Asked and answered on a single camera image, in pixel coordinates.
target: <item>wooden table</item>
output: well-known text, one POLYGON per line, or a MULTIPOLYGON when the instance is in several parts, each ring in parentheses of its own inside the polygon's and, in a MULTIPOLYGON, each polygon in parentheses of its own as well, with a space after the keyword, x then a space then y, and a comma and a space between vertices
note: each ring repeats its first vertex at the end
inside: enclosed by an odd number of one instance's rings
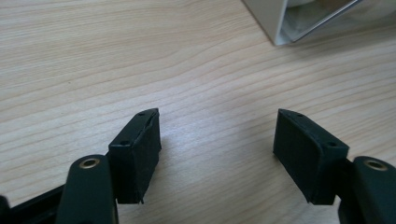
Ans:
POLYGON ((274 47, 239 0, 1 1, 0 194, 62 185, 159 107, 160 162, 120 223, 338 223, 273 155, 276 113, 396 165, 396 24, 369 27, 274 47))

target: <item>wood grain surface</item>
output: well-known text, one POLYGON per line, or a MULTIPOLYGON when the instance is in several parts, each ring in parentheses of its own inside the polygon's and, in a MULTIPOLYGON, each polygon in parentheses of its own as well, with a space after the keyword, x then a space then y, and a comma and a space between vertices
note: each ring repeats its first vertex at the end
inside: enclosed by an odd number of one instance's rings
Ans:
POLYGON ((120 223, 338 223, 339 201, 306 203, 273 155, 276 112, 396 165, 395 36, 367 23, 274 47, 240 0, 2 0, 0 194, 58 187, 159 107, 160 162, 120 223))

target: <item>light wood tabletop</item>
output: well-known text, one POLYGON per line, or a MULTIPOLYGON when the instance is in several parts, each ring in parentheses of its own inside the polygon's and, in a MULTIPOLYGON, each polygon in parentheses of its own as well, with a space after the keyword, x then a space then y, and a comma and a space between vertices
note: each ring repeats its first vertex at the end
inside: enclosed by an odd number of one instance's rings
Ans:
POLYGON ((279 108, 396 165, 396 23, 275 47, 240 0, 0 2, 0 194, 62 185, 158 107, 163 150, 120 223, 339 223, 273 155, 279 108))

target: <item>black mounting arm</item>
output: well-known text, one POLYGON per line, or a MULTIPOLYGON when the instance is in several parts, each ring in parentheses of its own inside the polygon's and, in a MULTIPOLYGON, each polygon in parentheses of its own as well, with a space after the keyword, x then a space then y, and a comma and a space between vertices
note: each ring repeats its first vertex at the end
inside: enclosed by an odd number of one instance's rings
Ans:
POLYGON ((103 155, 75 161, 66 184, 10 208, 0 196, 1 224, 119 223, 118 203, 142 203, 161 150, 158 109, 135 115, 103 155))
POLYGON ((396 170, 378 159, 347 159, 349 147, 306 116, 279 109, 274 153, 312 204, 341 198, 342 224, 396 220, 396 170))

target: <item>black plastic bracket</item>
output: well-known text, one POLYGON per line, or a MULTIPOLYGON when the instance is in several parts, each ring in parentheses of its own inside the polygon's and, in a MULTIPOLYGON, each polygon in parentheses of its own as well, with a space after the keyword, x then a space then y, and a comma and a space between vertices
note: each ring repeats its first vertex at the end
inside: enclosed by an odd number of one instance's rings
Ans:
POLYGON ((274 153, 313 204, 341 198, 342 224, 396 220, 396 170, 378 159, 347 159, 348 146, 306 116, 279 109, 274 153))
POLYGON ((106 156, 73 163, 65 187, 12 208, 0 196, 0 223, 118 223, 115 200, 142 203, 159 161, 159 116, 157 108, 136 114, 108 146, 106 156))

